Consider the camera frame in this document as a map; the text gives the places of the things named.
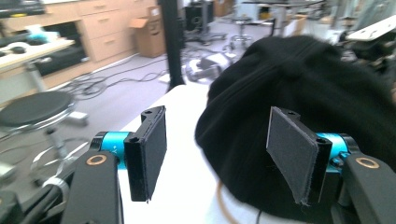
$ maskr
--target stool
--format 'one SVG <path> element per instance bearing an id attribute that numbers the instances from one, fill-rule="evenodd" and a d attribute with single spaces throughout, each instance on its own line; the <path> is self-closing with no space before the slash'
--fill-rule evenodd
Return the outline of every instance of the stool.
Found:
<path id="1" fill-rule="evenodd" d="M 55 150 L 55 160 L 70 156 L 64 140 L 53 127 L 66 119 L 75 109 L 73 96 L 61 91 L 43 91 L 19 98 L 0 111 L 0 130 L 10 135 L 47 129 L 45 135 L 52 147 L 34 159 L 34 168 L 43 153 Z"/>
<path id="2" fill-rule="evenodd" d="M 239 35 L 234 35 L 231 37 L 230 47 L 231 49 L 235 49 L 235 42 L 240 41 L 242 42 L 242 46 L 246 49 L 249 44 L 253 42 L 253 37 L 250 35 L 245 35 L 245 25 L 250 23 L 252 19 L 250 17 L 234 17 L 233 23 L 239 25 Z"/>

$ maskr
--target white object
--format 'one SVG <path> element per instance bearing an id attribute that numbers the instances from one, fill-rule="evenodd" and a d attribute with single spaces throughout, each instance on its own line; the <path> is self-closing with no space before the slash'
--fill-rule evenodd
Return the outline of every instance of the white object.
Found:
<path id="1" fill-rule="evenodd" d="M 396 28 L 396 15 L 367 26 L 346 37 L 347 40 L 371 41 Z"/>

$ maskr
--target floor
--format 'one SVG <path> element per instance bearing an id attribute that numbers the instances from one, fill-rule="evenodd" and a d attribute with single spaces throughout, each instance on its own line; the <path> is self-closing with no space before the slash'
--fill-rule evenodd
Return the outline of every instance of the floor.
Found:
<path id="1" fill-rule="evenodd" d="M 329 26 L 318 24 L 316 21 L 307 21 L 303 34 L 327 34 Z M 186 43 L 182 50 L 183 62 L 208 55 L 212 51 L 222 51 L 228 45 L 229 39 L 237 35 L 239 30 L 227 17 L 217 18 L 210 24 L 211 32 L 227 34 L 227 39 L 216 39 L 209 46 L 198 42 Z M 268 36 L 269 27 L 247 26 L 245 34 L 251 35 L 255 40 Z M 330 40 L 332 35 L 322 36 Z M 230 51 L 236 61 L 242 56 L 244 48 L 236 46 Z M 89 124 L 83 126 L 79 123 L 64 121 L 58 126 L 57 132 L 64 139 L 77 140 L 70 143 L 70 148 L 81 144 L 81 139 L 91 141 L 99 132 L 118 131 L 127 123 L 138 117 L 152 103 L 166 94 L 168 90 L 168 75 L 166 55 L 150 59 L 138 54 L 111 64 L 101 71 L 82 76 L 73 80 L 66 86 L 60 87 L 62 91 L 71 91 L 78 98 L 77 111 L 89 115 Z M 200 80 L 191 83 L 186 78 L 187 85 L 209 85 L 211 80 Z M 46 148 L 43 132 L 21 134 L 0 142 L 0 161 L 8 162 L 17 167 L 17 174 L 8 180 L 0 181 L 0 188 L 13 189 L 19 192 L 20 200 L 25 201 L 33 191 L 30 190 L 29 175 L 32 159 Z"/>

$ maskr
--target black hat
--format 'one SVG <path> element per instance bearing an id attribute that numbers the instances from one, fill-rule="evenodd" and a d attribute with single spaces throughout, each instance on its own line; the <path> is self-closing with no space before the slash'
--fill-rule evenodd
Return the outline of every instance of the black hat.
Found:
<path id="1" fill-rule="evenodd" d="M 294 202 L 266 152 L 271 106 L 300 114 L 313 132 L 347 133 L 362 153 L 396 170 L 396 107 L 385 83 L 312 37 L 266 37 L 212 83 L 195 130 L 207 160 L 239 201 L 278 217 L 330 222 L 328 207 Z"/>

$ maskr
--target gray floor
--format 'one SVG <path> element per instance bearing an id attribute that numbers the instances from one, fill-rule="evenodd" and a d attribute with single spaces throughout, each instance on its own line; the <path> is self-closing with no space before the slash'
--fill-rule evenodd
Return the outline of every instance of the gray floor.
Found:
<path id="1" fill-rule="evenodd" d="M 305 26 L 304 33 L 312 35 L 314 33 L 322 33 L 327 30 L 327 26 L 317 24 L 316 22 L 308 21 Z M 209 46 L 203 46 L 198 42 L 189 42 L 187 47 L 183 49 L 183 61 L 188 61 L 194 57 L 208 54 L 205 50 L 211 49 L 214 51 L 222 51 L 223 47 L 229 43 L 229 39 L 233 35 L 237 35 L 239 30 L 235 24 L 232 24 L 227 18 L 222 18 L 210 24 L 211 32 L 221 32 L 227 34 L 227 39 L 216 39 L 211 42 Z M 269 27 L 248 26 L 245 34 L 251 35 L 255 40 L 268 36 L 270 34 Z M 245 51 L 241 46 L 232 51 L 232 54 L 237 60 Z M 150 59 L 141 57 L 138 54 L 122 60 L 118 63 L 112 64 L 111 68 L 93 73 L 89 77 L 82 77 L 78 87 L 84 89 L 92 81 L 97 81 L 99 77 L 108 77 L 101 89 L 104 90 L 101 94 L 77 95 L 77 98 L 83 98 L 78 101 L 77 111 L 87 113 L 89 115 L 89 124 L 81 126 L 74 122 L 64 121 L 59 125 L 58 132 L 61 137 L 67 138 L 85 138 L 91 140 L 99 132 L 118 131 L 123 126 L 128 124 L 131 120 L 138 117 L 139 114 L 147 109 L 156 100 L 166 94 L 168 84 L 164 82 L 162 75 L 166 73 L 167 61 L 166 55 Z M 151 81 L 132 81 L 133 80 L 148 80 Z M 124 80 L 115 86 L 107 87 L 108 85 Z M 33 157 L 41 150 L 46 148 L 48 142 L 42 132 L 21 134 L 10 139 L 0 142 L 0 161 L 12 163 L 17 166 L 17 175 L 8 181 L 0 182 L 2 189 L 13 189 L 22 192 L 20 200 L 24 201 L 32 192 L 26 192 L 24 185 L 29 185 L 29 179 L 25 178 L 28 175 L 28 170 Z"/>

